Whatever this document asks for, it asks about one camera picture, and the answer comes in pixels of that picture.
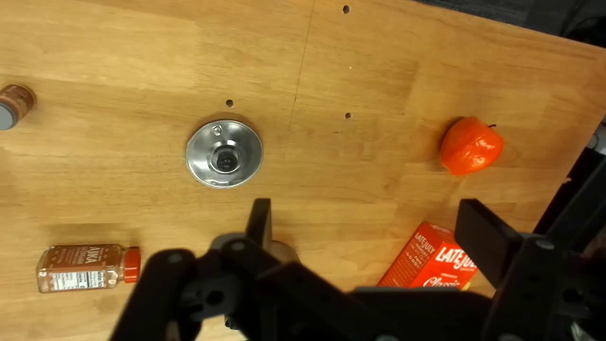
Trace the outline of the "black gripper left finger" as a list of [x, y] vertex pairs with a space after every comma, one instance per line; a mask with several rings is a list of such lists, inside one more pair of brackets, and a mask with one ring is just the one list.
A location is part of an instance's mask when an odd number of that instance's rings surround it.
[[252, 243], [256, 243], [260, 248], [263, 250], [271, 248], [273, 237], [271, 237], [271, 201], [269, 199], [256, 199], [252, 203], [245, 235]]

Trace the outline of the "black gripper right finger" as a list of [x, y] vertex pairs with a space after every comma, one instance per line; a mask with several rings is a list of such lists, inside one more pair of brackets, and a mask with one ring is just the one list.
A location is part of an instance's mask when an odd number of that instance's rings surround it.
[[485, 279], [498, 286], [523, 237], [477, 199], [459, 203], [455, 239]]

